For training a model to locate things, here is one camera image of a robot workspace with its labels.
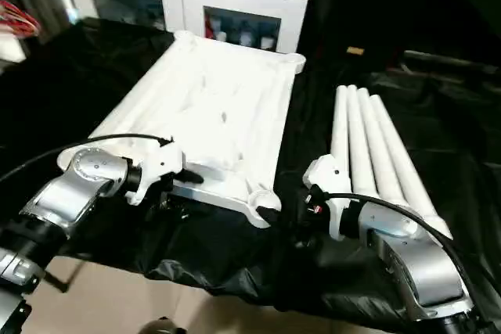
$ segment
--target cable connector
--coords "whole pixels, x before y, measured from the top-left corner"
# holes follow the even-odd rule
[[[317,184],[312,185],[308,190],[305,203],[309,207],[322,206],[329,199],[329,193],[324,192]]]

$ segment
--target object on cabinet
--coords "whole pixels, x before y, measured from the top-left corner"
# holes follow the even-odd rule
[[[216,40],[226,42],[226,33],[224,31],[219,31],[218,33],[216,33]]]
[[[92,135],[173,137],[186,155],[186,168],[204,178],[201,185],[175,181],[174,194],[239,211],[255,227],[266,228],[256,208],[271,200],[271,208],[280,210],[273,182],[294,76],[305,58],[187,31],[175,38]],[[158,144],[129,139],[97,146],[137,163]],[[64,168],[75,152],[61,153],[59,166]]]
[[[204,7],[204,15],[210,20],[211,32],[215,34],[216,29],[224,31],[226,41],[229,43],[262,48],[261,40],[267,38],[264,49],[276,50],[276,40],[281,24],[278,18],[213,7]],[[205,37],[213,38],[207,28]]]

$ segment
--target black cable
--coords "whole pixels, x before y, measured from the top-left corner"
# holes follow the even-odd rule
[[[74,148],[75,146],[86,145],[86,144],[89,144],[90,142],[110,140],[112,138],[148,138],[151,140],[157,140],[160,143],[160,146],[167,145],[169,142],[171,142],[171,140],[167,140],[167,139],[162,138],[162,137],[157,137],[157,136],[153,136],[153,135],[143,135],[140,133],[119,133],[116,135],[104,135],[104,136],[84,138],[81,141],[72,142],[72,143],[64,145],[64,146],[59,146],[57,148],[50,149],[42,154],[38,154],[37,156],[34,156],[33,158],[30,158],[29,160],[24,161],[19,166],[14,167],[11,171],[7,172],[6,174],[3,174],[0,177],[0,183],[3,183],[5,180],[10,178],[14,174],[17,174],[19,171],[24,170],[26,167],[29,167],[31,164],[38,162],[39,160],[46,158],[47,156],[51,156],[52,154],[61,153],[62,151],[69,149],[69,148]]]
[[[404,217],[407,217],[408,219],[415,221],[419,226],[421,226],[426,231],[428,231],[430,234],[432,234],[441,243],[444,251],[451,258],[452,262],[456,266],[457,271],[460,273],[460,276],[463,279],[464,284],[466,285],[466,287],[468,289],[468,292],[470,293],[471,301],[473,302],[474,306],[478,310],[478,317],[483,322],[488,322],[487,317],[485,316],[485,313],[482,311],[481,305],[479,304],[479,299],[478,299],[478,296],[475,292],[474,284],[471,281],[470,277],[468,276],[467,271],[466,271],[465,267],[463,266],[463,262],[461,261],[454,246],[452,245],[451,239],[447,238],[447,240],[445,240],[445,238],[446,238],[445,235],[443,235],[440,231],[431,227],[422,218],[418,217],[417,215],[415,215],[413,213],[410,213],[409,211],[407,211],[406,209],[404,209],[402,207],[399,207],[398,205],[394,205],[393,203],[389,203],[388,201],[384,201],[383,199],[377,199],[377,198],[371,197],[371,196],[359,195],[357,193],[326,193],[326,192],[324,192],[324,201],[327,201],[328,199],[359,199],[361,201],[366,201],[369,203],[376,203],[376,204],[381,205],[383,207],[387,207],[390,210],[396,211],[397,213],[403,215]]]

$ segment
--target wire bundle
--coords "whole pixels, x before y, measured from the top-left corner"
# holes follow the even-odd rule
[[[10,33],[18,38],[38,35],[40,24],[14,4],[0,0],[0,33]]]

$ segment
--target table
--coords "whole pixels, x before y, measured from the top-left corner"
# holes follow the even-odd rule
[[[0,172],[88,135],[171,43],[164,32],[84,20],[9,68],[0,77]],[[326,236],[305,251],[290,241],[301,176],[329,150],[336,83],[347,84],[339,67],[315,62],[294,83],[276,172],[280,225],[260,230],[241,214],[177,199],[165,210],[155,194],[140,207],[102,200],[62,253],[281,310],[405,328],[395,286],[373,253]],[[382,96],[459,246],[501,276],[499,91],[387,75],[358,84]],[[1,219],[58,173],[49,159],[7,181]],[[501,318],[493,292],[471,272],[486,310]]]

